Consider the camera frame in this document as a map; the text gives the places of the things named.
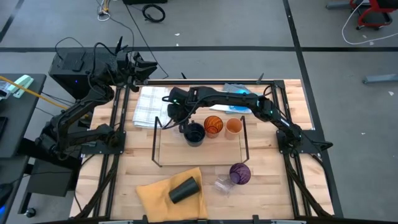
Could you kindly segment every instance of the purple cup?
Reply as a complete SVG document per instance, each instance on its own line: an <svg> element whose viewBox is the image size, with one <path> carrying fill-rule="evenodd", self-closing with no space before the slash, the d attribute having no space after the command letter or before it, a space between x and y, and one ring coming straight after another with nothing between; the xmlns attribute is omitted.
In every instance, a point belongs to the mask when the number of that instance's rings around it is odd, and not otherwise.
<svg viewBox="0 0 398 224"><path fill-rule="evenodd" d="M250 180L251 173L248 166L243 163L233 164L229 169L229 178L235 184L247 184Z"/></svg>

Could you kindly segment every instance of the red chair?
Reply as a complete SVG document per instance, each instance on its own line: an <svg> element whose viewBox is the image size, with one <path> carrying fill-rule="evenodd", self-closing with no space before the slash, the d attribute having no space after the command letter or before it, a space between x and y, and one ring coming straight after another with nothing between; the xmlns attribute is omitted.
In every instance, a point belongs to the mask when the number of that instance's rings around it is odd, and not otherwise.
<svg viewBox="0 0 398 224"><path fill-rule="evenodd" d="M356 9L359 4L355 0L350 0L352 9ZM388 26L392 22L389 15L398 9L398 0L369 0L369 4L361 5L357 12L359 13L357 30L363 27L373 27L378 30L380 27Z"/></svg>

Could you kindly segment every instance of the yellow stick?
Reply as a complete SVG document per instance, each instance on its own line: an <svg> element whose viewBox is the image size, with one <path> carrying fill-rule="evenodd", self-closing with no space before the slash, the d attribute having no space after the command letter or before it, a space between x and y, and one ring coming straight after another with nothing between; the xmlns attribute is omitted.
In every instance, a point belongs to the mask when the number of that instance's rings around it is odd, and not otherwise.
<svg viewBox="0 0 398 224"><path fill-rule="evenodd" d="M0 76L0 80L3 80L3 81L5 81L5 82L8 82L8 83L10 83L11 85L14 85L14 86L20 88L21 90L25 90L26 92L28 92L28 93L30 93L30 94L36 96L36 97L39 97L39 98L41 98L41 99L43 99L43 100L45 100L45 101L47 101L47 102L49 102L49 103L51 103L51 104L53 104L53 105L55 105L55 106L61 107L62 109L65 109L65 110L68 109L66 106L60 105L60 104L58 104L58 103L55 103L55 102L53 102L53 101L47 99L46 97L44 97L44 96L42 96L42 95L40 95L40 94L37 94L37 93L33 92L32 90L28 90L28 89L24 88L23 86L18 85L18 84L16 84L16 83L14 83L13 81L8 80L7 78L4 78L4 77Z"/></svg>

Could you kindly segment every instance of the chair wheel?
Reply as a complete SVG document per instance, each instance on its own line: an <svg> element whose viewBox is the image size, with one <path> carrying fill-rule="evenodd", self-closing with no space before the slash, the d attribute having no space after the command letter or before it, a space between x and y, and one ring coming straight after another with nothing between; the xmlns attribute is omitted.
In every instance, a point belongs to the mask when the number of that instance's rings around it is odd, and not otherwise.
<svg viewBox="0 0 398 224"><path fill-rule="evenodd" d="M28 208L24 215L28 218L32 218L36 215L36 210L34 208Z"/></svg>

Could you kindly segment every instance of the concrete floor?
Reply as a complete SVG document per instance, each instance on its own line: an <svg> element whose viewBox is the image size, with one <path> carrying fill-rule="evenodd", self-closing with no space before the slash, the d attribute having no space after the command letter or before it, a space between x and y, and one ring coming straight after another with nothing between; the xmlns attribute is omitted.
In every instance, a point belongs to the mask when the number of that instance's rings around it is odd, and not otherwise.
<svg viewBox="0 0 398 224"><path fill-rule="evenodd" d="M290 0L297 34L302 47L351 47L341 38L341 28L349 11L327 11L326 0ZM0 2L0 27L17 0ZM144 21L141 12L131 9L150 46L270 46L293 47L284 5L279 0L170 0L161 5L166 20L161 24ZM131 43L131 33L113 21L97 21L95 0L25 0L6 36L3 47L54 47L72 36L85 47L101 41L115 46L120 35ZM113 18L125 23L135 34L135 46L144 46L138 30L121 1L111 3ZM351 21L345 30L352 42L397 32L398 23L356 31ZM60 46L76 47L73 41ZM397 47L398 38L356 47ZM273 51L154 52L171 78L301 78L296 53ZM328 141L341 207L346 218L391 220L398 222L398 85L363 85L365 75L397 72L398 52L305 52L318 112ZM1 73L46 73L54 53L0 53ZM150 54L143 53L151 59ZM157 70L153 78L162 78ZM72 100L50 77L44 92ZM59 109L39 101L38 108L49 113ZM34 139L50 116L36 110L26 137ZM24 192L23 180L7 223L37 223L68 217L73 194L65 198L34 195L30 206L36 217L17 215Z"/></svg>

